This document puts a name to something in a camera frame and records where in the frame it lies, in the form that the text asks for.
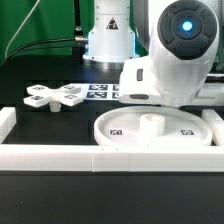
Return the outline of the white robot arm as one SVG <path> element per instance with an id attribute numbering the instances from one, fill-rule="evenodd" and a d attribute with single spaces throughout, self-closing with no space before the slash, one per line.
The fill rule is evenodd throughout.
<path id="1" fill-rule="evenodd" d="M 120 66 L 119 101 L 224 105 L 224 84 L 208 84 L 221 33 L 222 0 L 94 0 L 84 60 Z"/>

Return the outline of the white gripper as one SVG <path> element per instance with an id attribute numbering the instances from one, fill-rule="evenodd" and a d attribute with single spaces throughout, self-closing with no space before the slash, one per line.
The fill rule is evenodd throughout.
<path id="1" fill-rule="evenodd" d="M 134 104 L 224 106 L 224 84 L 206 83 L 210 64 L 201 59 L 146 56 L 127 60 L 119 80 L 119 101 Z"/>

